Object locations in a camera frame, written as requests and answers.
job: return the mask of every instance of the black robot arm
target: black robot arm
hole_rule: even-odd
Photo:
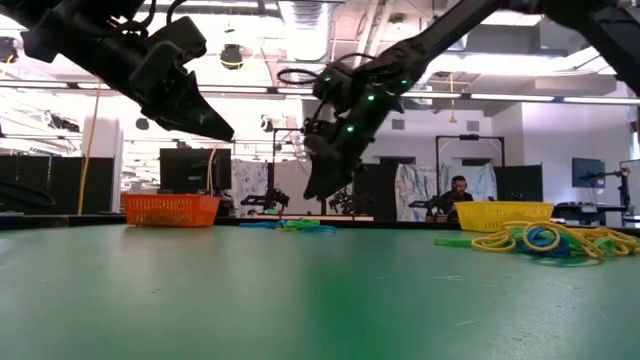
[[[318,76],[313,94],[333,106],[337,121],[305,121],[304,143],[313,162],[305,198],[326,199],[350,183],[389,112],[403,111],[400,95],[420,80],[433,59],[499,9],[545,14],[580,32],[640,94],[640,46],[634,40],[640,37],[640,24],[617,0],[460,0],[428,29],[372,61],[351,69],[342,58]]]
[[[137,102],[166,130],[230,141],[233,129],[184,67],[206,53],[206,39],[188,17],[149,36],[155,0],[146,20],[133,21],[143,2],[0,0],[0,14],[28,29],[21,34],[27,56],[50,63],[62,54]],[[127,21],[114,20],[121,17]]]

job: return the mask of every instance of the orange basket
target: orange basket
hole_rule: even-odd
[[[127,224],[166,227],[212,226],[220,198],[205,195],[123,196]]]

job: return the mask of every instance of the ceiling light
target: ceiling light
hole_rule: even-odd
[[[255,94],[264,94],[267,92],[266,87],[249,87],[249,86],[199,86],[200,92],[207,93],[255,93]]]
[[[565,103],[591,105],[640,105],[640,99],[606,98],[606,97],[565,97]]]
[[[524,102],[549,102],[553,96],[538,95],[507,95],[507,94],[471,94],[475,100],[499,100],[499,101],[524,101]]]
[[[242,69],[244,59],[240,50],[242,50],[242,47],[238,44],[225,44],[222,53],[220,53],[220,64],[227,70]]]
[[[499,10],[489,15],[482,21],[482,25],[503,25],[503,26],[536,26],[541,15],[524,15],[515,11]]]
[[[402,94],[402,97],[409,99],[460,99],[462,94],[455,93],[442,93],[442,92],[430,92],[430,91],[410,91]]]
[[[278,89],[278,93],[280,94],[294,94],[294,95],[311,95],[313,94],[313,89],[309,88],[281,88]]]
[[[110,87],[108,85],[106,85],[106,84],[98,84],[98,83],[78,83],[76,85],[78,85],[78,87],[80,89],[97,90],[98,89],[98,85],[100,85],[100,89],[102,89],[102,90],[110,89]]]
[[[285,99],[286,100],[318,100],[318,98],[312,95],[287,95]]]
[[[31,88],[31,89],[68,89],[64,82],[59,81],[17,81],[2,80],[0,87],[7,88]]]

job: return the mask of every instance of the table surface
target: table surface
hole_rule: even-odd
[[[0,232],[9,359],[635,359],[640,259],[434,246],[454,231]]]

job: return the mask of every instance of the computer monitor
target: computer monitor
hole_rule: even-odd
[[[195,194],[207,188],[213,149],[160,149],[160,190]],[[216,149],[211,165],[214,190],[231,189],[231,149]]]
[[[604,189],[605,162],[597,159],[571,160],[571,183],[574,188]]]

